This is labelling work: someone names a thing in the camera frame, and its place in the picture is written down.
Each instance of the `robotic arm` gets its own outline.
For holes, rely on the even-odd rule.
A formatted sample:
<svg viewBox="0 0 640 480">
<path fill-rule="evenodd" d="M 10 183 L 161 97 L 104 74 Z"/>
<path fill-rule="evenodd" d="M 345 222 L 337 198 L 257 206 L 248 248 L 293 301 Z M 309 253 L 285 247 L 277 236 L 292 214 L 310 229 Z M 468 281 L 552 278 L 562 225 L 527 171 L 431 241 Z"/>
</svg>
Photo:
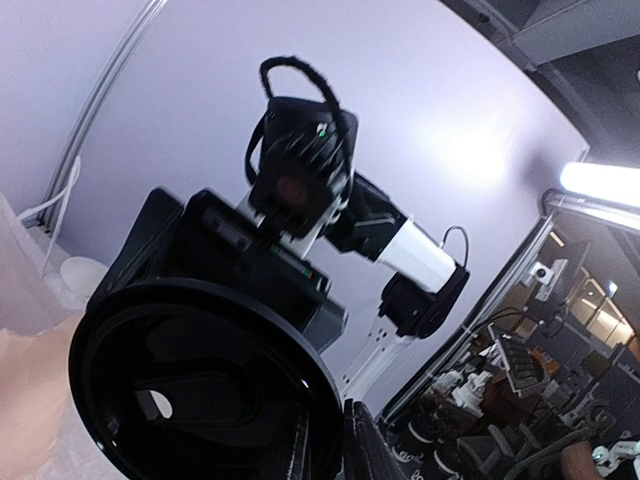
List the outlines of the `robotic arm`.
<svg viewBox="0 0 640 480">
<path fill-rule="evenodd" d="M 618 442 L 611 449 L 597 447 L 593 451 L 593 460 L 603 477 L 615 472 L 622 462 L 633 460 L 636 477 L 640 480 L 640 442 Z"/>
<path fill-rule="evenodd" d="M 325 102 L 273 96 L 268 72 L 278 66 L 304 73 Z M 263 63 L 261 78 L 269 106 L 249 142 L 252 190 L 239 210 L 300 258 L 324 236 L 341 253 L 397 272 L 382 292 L 367 344 L 339 380 L 344 398 L 361 399 L 411 341 L 442 325 L 469 273 L 353 169 L 358 121 L 340 108 L 322 76 L 295 57 L 278 57 Z M 260 140 L 256 171 L 251 155 Z"/>
</svg>

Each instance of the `metal pole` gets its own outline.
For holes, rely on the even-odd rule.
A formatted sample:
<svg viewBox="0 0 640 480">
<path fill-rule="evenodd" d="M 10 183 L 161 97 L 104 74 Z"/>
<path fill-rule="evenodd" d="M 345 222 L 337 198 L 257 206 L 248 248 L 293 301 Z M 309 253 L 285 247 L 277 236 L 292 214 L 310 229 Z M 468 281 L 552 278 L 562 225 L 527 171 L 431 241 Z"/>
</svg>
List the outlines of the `metal pole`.
<svg viewBox="0 0 640 480">
<path fill-rule="evenodd" d="M 142 40 L 167 1 L 168 0 L 149 0 L 134 20 L 124 38 L 120 41 L 115 53 L 109 60 L 109 63 L 91 92 L 89 99 L 80 112 L 76 124 L 71 131 L 71 135 L 67 140 L 67 144 L 65 145 L 60 163 L 51 179 L 43 203 L 55 197 L 66 185 L 73 162 L 80 153 L 89 129 L 98 115 L 102 104 L 135 48 L 140 43 L 140 40 Z M 57 204 L 47 208 L 38 215 L 38 223 L 44 226 L 45 229 L 50 229 L 58 211 L 59 206 Z"/>
<path fill-rule="evenodd" d="M 543 198 L 546 207 L 556 212 L 576 215 L 635 235 L 640 233 L 640 209 L 626 208 L 564 192 L 549 193 Z"/>
</svg>

